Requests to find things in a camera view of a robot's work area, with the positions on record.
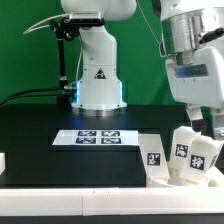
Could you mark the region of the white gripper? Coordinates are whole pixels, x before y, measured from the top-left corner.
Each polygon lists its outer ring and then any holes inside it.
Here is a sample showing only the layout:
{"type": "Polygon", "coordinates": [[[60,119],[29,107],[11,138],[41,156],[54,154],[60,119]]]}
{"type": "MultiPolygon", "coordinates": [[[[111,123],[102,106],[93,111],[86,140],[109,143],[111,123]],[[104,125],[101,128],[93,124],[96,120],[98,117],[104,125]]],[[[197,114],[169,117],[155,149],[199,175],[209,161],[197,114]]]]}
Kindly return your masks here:
{"type": "Polygon", "coordinates": [[[191,128],[206,130],[200,106],[210,107],[214,139],[224,140],[224,48],[200,49],[193,54],[193,64],[187,66],[168,59],[166,71],[173,98],[186,103],[191,128]]]}

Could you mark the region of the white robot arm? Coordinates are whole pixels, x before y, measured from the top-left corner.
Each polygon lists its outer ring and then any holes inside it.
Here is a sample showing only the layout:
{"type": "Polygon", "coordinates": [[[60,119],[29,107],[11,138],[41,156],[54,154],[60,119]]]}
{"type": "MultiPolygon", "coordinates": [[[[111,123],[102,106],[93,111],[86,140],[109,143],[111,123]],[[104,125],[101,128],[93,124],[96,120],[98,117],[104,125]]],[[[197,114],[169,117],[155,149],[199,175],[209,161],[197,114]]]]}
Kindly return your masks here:
{"type": "MultiPolygon", "coordinates": [[[[173,98],[186,105],[197,132],[204,126],[201,109],[209,108],[214,138],[224,140],[224,0],[151,2],[160,18],[160,54],[173,98]]],[[[124,107],[117,43],[104,23],[132,17],[137,0],[61,0],[61,5],[65,23],[78,27],[83,47],[83,76],[73,106],[84,111],[124,107]]]]}

